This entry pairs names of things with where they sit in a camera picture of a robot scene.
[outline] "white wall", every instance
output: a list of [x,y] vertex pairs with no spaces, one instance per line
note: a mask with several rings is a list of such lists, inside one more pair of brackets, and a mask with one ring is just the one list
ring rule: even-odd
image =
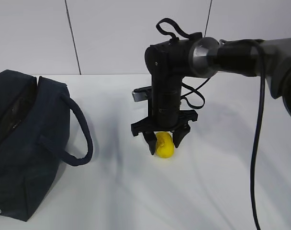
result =
[[[67,0],[82,74],[147,73],[144,51],[175,19],[205,30],[210,0]],[[291,37],[291,0],[213,0],[208,36]],[[78,74],[65,0],[0,0],[0,71]]]
[[155,28],[170,17],[204,32],[209,0],[68,0],[83,74],[148,73],[144,53],[169,39]]
[[78,74],[63,0],[0,0],[0,71]]

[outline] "bag handle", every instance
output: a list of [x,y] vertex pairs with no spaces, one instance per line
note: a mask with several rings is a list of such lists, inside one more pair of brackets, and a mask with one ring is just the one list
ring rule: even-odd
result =
[[84,158],[76,158],[75,156],[72,156],[65,150],[56,146],[51,140],[49,140],[43,135],[40,136],[39,143],[43,145],[47,150],[49,150],[50,152],[58,156],[63,162],[71,166],[79,166],[79,165],[87,164],[92,158],[93,143],[92,143],[92,139],[91,139],[91,135],[90,135],[90,131],[87,125],[86,118],[83,112],[81,111],[80,107],[78,106],[78,104],[76,104],[76,102],[73,101],[70,97],[64,94],[61,94],[60,98],[72,110],[75,117],[78,119],[78,123],[87,141],[88,152]]

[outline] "wire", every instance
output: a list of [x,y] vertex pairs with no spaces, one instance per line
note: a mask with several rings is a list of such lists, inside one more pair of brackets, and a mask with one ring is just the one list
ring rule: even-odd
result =
[[[182,100],[182,99],[184,99],[185,101],[186,101],[186,103],[187,103],[187,105],[191,108],[191,109],[202,109],[203,108],[203,106],[205,105],[205,98],[204,98],[204,96],[198,91],[200,88],[202,88],[208,81],[210,80],[210,78],[208,78],[208,79],[206,79],[201,85],[199,85],[197,88],[193,88],[192,86],[189,86],[189,85],[187,85],[187,84],[185,84],[185,83],[182,83],[182,87],[184,87],[184,88],[186,88],[186,89],[188,89],[188,90],[190,90],[190,92],[188,92],[188,93],[186,93],[186,94],[184,94],[184,95],[182,95],[181,97],[180,97],[180,99]],[[189,102],[189,100],[187,99],[187,96],[188,95],[190,95],[190,94],[192,94],[192,93],[195,93],[195,94],[197,94],[202,100],[203,100],[203,104],[202,105],[199,105],[199,106],[196,106],[196,105],[192,105],[190,102]]]
[[[257,230],[260,229],[258,217],[257,217],[257,210],[256,210],[256,201],[255,201],[255,167],[256,167],[256,157],[257,157],[257,149],[258,149],[258,143],[259,143],[259,137],[260,137],[260,131],[261,131],[261,124],[262,124],[262,118],[264,113],[264,103],[265,103],[265,80],[266,80],[266,65],[265,65],[265,52],[263,48],[259,45],[259,43],[255,40],[251,39],[245,39],[240,40],[241,43],[249,43],[251,46],[255,47],[258,55],[259,55],[259,66],[260,66],[260,89],[259,89],[259,105],[258,105],[258,115],[257,115],[257,122],[256,122],[256,129],[255,129],[255,135],[254,135],[254,142],[253,142],[253,149],[252,149],[252,156],[251,156],[251,165],[250,165],[250,196],[251,196],[251,206],[252,206],[252,212],[253,212],[253,219]],[[205,104],[205,98],[203,95],[198,92],[198,90],[204,86],[210,78],[208,78],[205,82],[203,82],[199,87],[196,89],[192,88],[191,86],[188,86],[184,83],[182,83],[182,86],[186,89],[189,89],[190,92],[186,93],[181,96],[181,99],[185,99],[187,104],[191,107],[197,107],[202,108]],[[191,105],[186,98],[188,95],[196,93],[203,99],[203,105],[202,106],[194,106]]]
[[260,63],[260,92],[259,92],[259,106],[258,106],[258,115],[256,122],[256,129],[254,135],[254,143],[251,157],[251,166],[250,166],[250,195],[251,195],[251,205],[253,211],[253,218],[257,230],[260,230],[260,225],[257,218],[256,211],[256,202],[255,202],[255,165],[256,165],[256,156],[259,143],[259,136],[262,124],[262,117],[264,113],[264,102],[265,102],[265,79],[266,79],[266,65],[265,65],[265,52],[259,43],[255,40],[241,40],[243,43],[250,43],[254,46],[259,54],[259,63]]

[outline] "white table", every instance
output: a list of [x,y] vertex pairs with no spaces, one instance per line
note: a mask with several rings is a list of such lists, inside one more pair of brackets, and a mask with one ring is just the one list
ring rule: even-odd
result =
[[[0,217],[4,230],[251,230],[255,229],[249,164],[259,78],[217,74],[201,90],[198,122],[170,159],[151,156],[130,124],[146,116],[131,91],[149,75],[49,76],[65,82],[95,140],[85,166],[62,164],[56,181],[27,222]],[[193,86],[202,80],[187,79]],[[267,90],[256,165],[263,230],[291,229],[291,118]],[[199,99],[192,96],[191,102]],[[86,141],[71,119],[67,150],[81,156]]]

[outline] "bag zipper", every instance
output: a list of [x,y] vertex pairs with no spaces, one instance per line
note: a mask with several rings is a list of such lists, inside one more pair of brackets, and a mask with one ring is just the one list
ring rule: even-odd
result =
[[27,84],[26,86],[24,86],[21,93],[16,97],[13,103],[8,107],[8,109],[2,115],[0,119],[0,127],[2,125],[2,119],[5,119],[6,116],[10,116],[8,118],[10,126],[5,124],[4,127],[1,127],[2,129],[0,128],[1,134],[5,132],[0,138],[0,145],[10,134],[13,133],[13,131],[26,118],[28,112],[31,110],[36,100],[36,94],[37,94],[36,91],[37,91],[37,82],[36,80],[34,80],[30,84]]

